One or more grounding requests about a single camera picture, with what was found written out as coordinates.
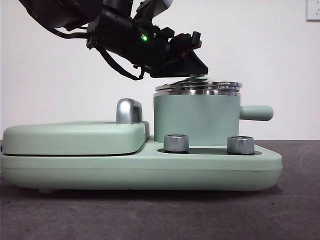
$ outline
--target appliance base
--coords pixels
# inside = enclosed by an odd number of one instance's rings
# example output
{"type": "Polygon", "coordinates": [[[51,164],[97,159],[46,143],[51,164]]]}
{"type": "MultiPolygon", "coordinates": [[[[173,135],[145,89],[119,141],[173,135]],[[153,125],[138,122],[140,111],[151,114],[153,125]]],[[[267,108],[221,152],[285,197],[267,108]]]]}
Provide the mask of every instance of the appliance base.
{"type": "MultiPolygon", "coordinates": [[[[42,193],[62,189],[260,191],[272,187],[282,172],[281,155],[257,145],[255,150],[261,154],[254,155],[158,151],[162,148],[150,137],[139,151],[125,155],[3,154],[1,172],[14,185],[42,193]]],[[[209,148],[221,151],[226,146],[209,148]]]]}

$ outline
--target green led light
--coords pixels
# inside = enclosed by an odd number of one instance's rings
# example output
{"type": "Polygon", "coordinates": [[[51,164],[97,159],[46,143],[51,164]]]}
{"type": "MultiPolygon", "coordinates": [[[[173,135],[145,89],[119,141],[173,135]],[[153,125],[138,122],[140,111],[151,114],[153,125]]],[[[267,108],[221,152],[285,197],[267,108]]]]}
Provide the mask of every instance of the green led light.
{"type": "Polygon", "coordinates": [[[141,34],[141,39],[142,39],[144,42],[146,42],[146,41],[148,40],[148,36],[142,33],[142,34],[141,34]]]}

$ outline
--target white wall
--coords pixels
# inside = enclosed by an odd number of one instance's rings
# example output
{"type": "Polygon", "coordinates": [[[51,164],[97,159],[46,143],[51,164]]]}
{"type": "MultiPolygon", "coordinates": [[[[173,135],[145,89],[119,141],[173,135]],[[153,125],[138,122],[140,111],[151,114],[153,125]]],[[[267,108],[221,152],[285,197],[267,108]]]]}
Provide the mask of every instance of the white wall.
{"type": "MultiPolygon", "coordinates": [[[[2,0],[1,17],[1,134],[13,125],[114,120],[124,97],[142,103],[153,128],[154,88],[176,79],[125,79],[84,40],[45,31],[18,0],[2,0]]],[[[270,122],[241,121],[241,134],[320,139],[320,23],[306,22],[306,0],[175,0],[154,23],[201,32],[196,53],[209,75],[243,83],[243,105],[274,108],[270,122]]]]}

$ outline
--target small pot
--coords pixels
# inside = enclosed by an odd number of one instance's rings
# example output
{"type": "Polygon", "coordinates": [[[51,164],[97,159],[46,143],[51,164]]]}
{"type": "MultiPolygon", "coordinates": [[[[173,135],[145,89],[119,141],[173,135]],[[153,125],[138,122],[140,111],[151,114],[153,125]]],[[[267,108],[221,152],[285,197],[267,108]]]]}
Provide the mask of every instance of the small pot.
{"type": "Polygon", "coordinates": [[[190,81],[157,87],[154,94],[154,140],[166,134],[189,136],[191,146],[224,146],[239,135],[239,120],[269,121],[270,106],[240,106],[238,82],[190,81]]]}

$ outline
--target mint green pot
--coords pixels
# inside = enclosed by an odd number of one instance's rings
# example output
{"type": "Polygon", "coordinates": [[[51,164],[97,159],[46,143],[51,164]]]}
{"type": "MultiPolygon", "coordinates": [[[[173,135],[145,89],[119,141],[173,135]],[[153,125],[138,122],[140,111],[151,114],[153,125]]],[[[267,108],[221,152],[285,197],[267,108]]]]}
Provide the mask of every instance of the mint green pot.
{"type": "Polygon", "coordinates": [[[240,95],[156,95],[154,140],[166,134],[189,136],[191,146],[224,146],[239,135],[239,120],[268,121],[273,110],[266,105],[240,106],[240,95]]]}

